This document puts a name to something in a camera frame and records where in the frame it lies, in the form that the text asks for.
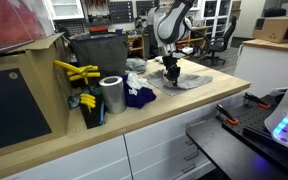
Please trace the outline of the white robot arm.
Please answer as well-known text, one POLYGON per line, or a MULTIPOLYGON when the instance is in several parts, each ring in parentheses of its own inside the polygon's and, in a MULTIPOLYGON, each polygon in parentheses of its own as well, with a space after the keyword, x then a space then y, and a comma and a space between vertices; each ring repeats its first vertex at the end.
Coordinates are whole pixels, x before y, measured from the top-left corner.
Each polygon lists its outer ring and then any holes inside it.
POLYGON ((173 83, 178 83, 181 68, 177 66, 176 43, 190 34, 191 22, 186 17, 194 0, 174 0, 171 7, 156 7, 153 10, 153 32, 158 50, 166 68, 164 76, 173 83))

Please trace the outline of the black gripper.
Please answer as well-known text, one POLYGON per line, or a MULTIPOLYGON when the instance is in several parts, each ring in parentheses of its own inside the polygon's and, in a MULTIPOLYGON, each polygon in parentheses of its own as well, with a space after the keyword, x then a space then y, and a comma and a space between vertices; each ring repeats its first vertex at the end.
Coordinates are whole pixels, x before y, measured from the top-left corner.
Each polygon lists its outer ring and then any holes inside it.
POLYGON ((177 66, 177 58, 173 58, 171 56, 164 56, 163 57, 163 64, 166 67, 166 73, 164 76, 170 80, 174 81, 173 86, 177 87, 178 86, 178 81, 177 78, 180 75, 180 67, 177 66))

